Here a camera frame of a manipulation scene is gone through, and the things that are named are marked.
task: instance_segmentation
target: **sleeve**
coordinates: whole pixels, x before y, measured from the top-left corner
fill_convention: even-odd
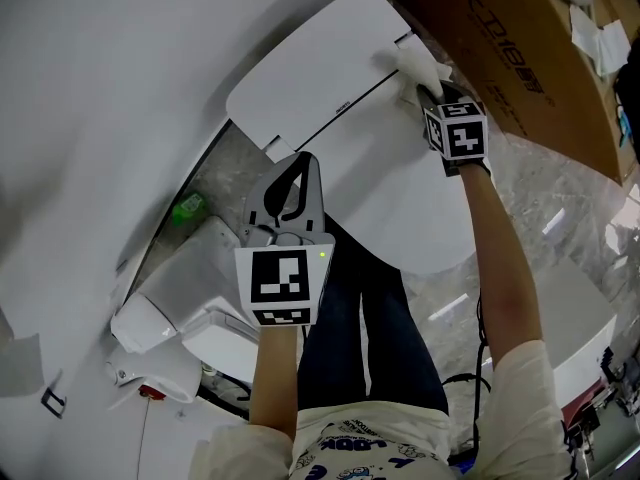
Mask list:
[[[523,343],[498,363],[478,431],[478,457],[468,478],[576,478],[544,342]]]
[[[287,435],[268,427],[223,428],[196,446],[189,480],[286,480],[292,448]]]

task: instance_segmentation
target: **floor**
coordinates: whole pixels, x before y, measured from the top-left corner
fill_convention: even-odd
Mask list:
[[[612,348],[617,358],[627,357],[640,339],[639,170],[620,188],[560,154],[503,134],[495,124],[490,125],[489,146],[497,190],[534,275],[561,258],[573,260],[617,313]],[[266,155],[230,124],[185,194],[198,191],[206,198],[210,213],[239,233],[245,195],[271,165]],[[138,283],[198,224],[194,221],[176,228],[168,222],[149,251]],[[428,277],[403,274],[403,279],[411,312],[441,377],[472,372],[478,343],[475,255],[450,270]],[[456,300],[460,301],[445,314],[432,316]],[[366,357],[366,338],[363,349]],[[490,372],[489,366],[483,369],[488,378]],[[471,437],[474,387],[462,383],[446,389],[454,423],[452,446],[456,450],[465,447]]]

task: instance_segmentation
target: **brown cardboard box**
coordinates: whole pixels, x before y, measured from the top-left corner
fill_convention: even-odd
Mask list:
[[[615,75],[600,79],[571,42],[562,0],[396,0],[440,42],[498,125],[622,184],[636,165],[620,148]],[[632,42],[636,0],[594,0],[599,26],[616,19]]]

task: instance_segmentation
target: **white device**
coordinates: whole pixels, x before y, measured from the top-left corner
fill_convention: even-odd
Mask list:
[[[252,382],[258,332],[240,310],[239,246],[218,217],[203,224],[111,319],[124,351],[147,355],[173,339],[213,368]]]
[[[431,58],[386,0],[335,0],[244,77],[227,112],[276,162],[312,153],[326,212],[383,261],[427,275],[475,245],[462,181],[399,102],[409,42]]]
[[[200,386],[200,360],[173,337],[144,354],[127,353],[121,346],[111,353],[105,371],[116,389],[109,409],[115,409],[143,385],[189,404]]]

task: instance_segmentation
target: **jeans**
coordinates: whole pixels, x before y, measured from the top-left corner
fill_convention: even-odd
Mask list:
[[[449,413],[447,398],[407,303],[400,271],[376,258],[330,217],[336,239],[318,320],[298,368],[298,409],[384,400]],[[360,296],[369,337],[367,397]]]

